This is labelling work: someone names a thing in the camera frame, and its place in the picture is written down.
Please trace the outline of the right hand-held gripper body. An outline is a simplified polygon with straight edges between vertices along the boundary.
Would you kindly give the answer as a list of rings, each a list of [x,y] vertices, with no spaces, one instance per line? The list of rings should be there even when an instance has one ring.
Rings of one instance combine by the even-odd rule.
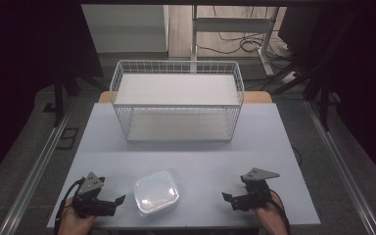
[[[243,212],[265,208],[268,204],[277,207],[266,180],[279,176],[279,173],[253,167],[249,172],[240,176],[241,181],[245,184],[247,194],[233,197],[231,203],[239,204]]]

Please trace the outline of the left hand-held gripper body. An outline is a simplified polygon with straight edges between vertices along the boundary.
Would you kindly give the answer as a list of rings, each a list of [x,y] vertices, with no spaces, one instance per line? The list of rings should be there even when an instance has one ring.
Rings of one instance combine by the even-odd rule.
[[[98,199],[98,195],[104,186],[104,180],[104,177],[98,177],[93,172],[89,172],[79,184],[71,203],[79,217],[113,216],[116,213],[117,204],[115,202]]]

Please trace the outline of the clear plastic lidded container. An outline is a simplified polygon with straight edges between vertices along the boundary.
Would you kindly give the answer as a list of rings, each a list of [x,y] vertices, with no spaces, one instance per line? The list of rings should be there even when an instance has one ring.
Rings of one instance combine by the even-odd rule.
[[[133,185],[133,195],[142,216],[159,215],[173,209],[180,194],[172,175],[159,171],[138,179]]]

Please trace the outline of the white wire two-tier rack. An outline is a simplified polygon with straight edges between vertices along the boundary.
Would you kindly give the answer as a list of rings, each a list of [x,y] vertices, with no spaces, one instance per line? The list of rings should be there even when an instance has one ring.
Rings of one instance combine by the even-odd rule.
[[[132,142],[232,140],[244,102],[239,65],[230,61],[117,63],[110,99]]]

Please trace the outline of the person's left hand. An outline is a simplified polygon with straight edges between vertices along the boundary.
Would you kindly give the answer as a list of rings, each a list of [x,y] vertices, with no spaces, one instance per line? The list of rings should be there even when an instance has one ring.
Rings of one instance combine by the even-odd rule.
[[[57,235],[88,235],[95,220],[94,215],[82,218],[74,209],[67,207],[63,210]]]

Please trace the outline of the person's right hand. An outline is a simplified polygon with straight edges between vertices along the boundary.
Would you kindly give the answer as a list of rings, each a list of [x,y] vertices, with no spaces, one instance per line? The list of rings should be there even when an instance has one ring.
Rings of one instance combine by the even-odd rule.
[[[259,224],[269,235],[288,235],[280,211],[272,204],[268,204],[265,208],[254,209],[254,213]]]

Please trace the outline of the pale blue table mat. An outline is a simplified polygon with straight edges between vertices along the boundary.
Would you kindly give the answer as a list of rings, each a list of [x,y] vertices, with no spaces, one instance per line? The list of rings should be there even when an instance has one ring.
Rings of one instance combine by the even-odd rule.
[[[98,228],[212,228],[254,227],[249,212],[234,211],[222,195],[241,195],[241,175],[252,168],[276,173],[268,180],[294,225],[319,221],[305,180],[297,164],[277,107],[246,104],[233,139],[212,142],[128,142],[118,128],[113,108],[94,106],[64,185],[94,172],[105,177],[103,200],[124,197],[113,216],[100,217]],[[161,215],[141,216],[133,196],[140,178],[166,170],[176,182],[180,198],[176,207]]]

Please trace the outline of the black metal stand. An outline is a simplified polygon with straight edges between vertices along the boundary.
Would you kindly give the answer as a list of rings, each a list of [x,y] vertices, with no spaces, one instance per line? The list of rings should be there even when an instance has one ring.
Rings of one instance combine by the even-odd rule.
[[[308,81],[303,97],[313,100],[320,94],[318,119],[325,131],[328,126],[329,93],[331,91],[331,65],[342,44],[348,30],[356,18],[357,12],[346,10],[341,13],[329,14],[329,24],[324,26],[325,35],[319,39],[315,46],[299,56],[291,65],[287,66],[278,76],[282,77],[287,71],[295,68],[304,69],[294,80],[274,89],[269,90],[270,95],[279,95],[298,84]]]
[[[55,122],[54,126],[58,127],[65,115],[64,109],[64,91],[67,91],[69,96],[78,96],[80,87],[76,81],[76,78],[80,78],[90,85],[98,88],[101,91],[106,91],[108,87],[96,78],[88,73],[80,71],[79,69],[66,67],[64,69],[58,69],[54,75],[54,95],[55,95]]]

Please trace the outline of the white power strip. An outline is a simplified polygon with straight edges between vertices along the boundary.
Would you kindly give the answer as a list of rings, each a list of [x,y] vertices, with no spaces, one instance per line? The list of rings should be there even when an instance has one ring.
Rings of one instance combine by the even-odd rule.
[[[283,84],[286,84],[288,82],[291,82],[292,80],[294,80],[299,74],[296,72],[296,71],[291,71],[289,74],[287,74],[282,80],[281,82]]]

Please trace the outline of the dark curtain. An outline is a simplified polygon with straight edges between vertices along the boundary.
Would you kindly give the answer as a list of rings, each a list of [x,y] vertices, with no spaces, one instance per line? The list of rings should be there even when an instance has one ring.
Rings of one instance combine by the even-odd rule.
[[[356,16],[332,57],[331,88],[341,99],[343,123],[376,164],[376,0],[335,7],[327,19],[341,26],[352,12]]]
[[[35,95],[76,77],[103,75],[83,0],[0,0],[0,164],[29,118]]]

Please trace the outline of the white cabinet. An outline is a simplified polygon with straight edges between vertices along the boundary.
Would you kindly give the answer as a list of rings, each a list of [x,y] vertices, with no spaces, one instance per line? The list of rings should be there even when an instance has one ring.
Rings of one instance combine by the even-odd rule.
[[[168,5],[82,4],[98,53],[168,51]]]

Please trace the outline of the metal floor rail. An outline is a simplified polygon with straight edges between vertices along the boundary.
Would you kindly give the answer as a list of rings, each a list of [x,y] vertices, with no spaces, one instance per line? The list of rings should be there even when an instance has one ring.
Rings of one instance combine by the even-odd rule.
[[[345,163],[340,150],[338,149],[330,132],[327,131],[321,121],[319,120],[318,110],[311,102],[304,101],[305,107],[309,112],[315,128],[317,129],[320,138],[327,149],[327,152],[333,162],[341,180],[352,200],[354,208],[368,233],[368,235],[376,235],[376,216],[372,211],[368,201],[358,187],[353,175],[351,174],[347,164]]]
[[[42,178],[42,175],[49,163],[58,141],[61,138],[70,117],[72,110],[75,106],[76,99],[68,98],[65,105],[65,114],[61,118],[57,127],[52,129],[52,132],[45,143],[42,151],[37,157],[34,165],[32,166],[19,194],[9,209],[5,219],[0,226],[0,235],[14,235],[17,231],[19,224],[24,216],[28,204]]]

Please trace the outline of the white metal desk frame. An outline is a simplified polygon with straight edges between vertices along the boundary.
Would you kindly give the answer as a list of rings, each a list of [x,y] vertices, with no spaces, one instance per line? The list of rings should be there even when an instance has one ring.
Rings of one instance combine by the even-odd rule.
[[[269,18],[236,19],[236,18],[199,18],[198,6],[192,6],[192,44],[190,59],[197,60],[198,32],[252,32],[263,33],[262,43],[258,47],[258,56],[267,76],[274,76],[274,72],[267,57],[267,47],[276,24],[279,7],[275,7]]]

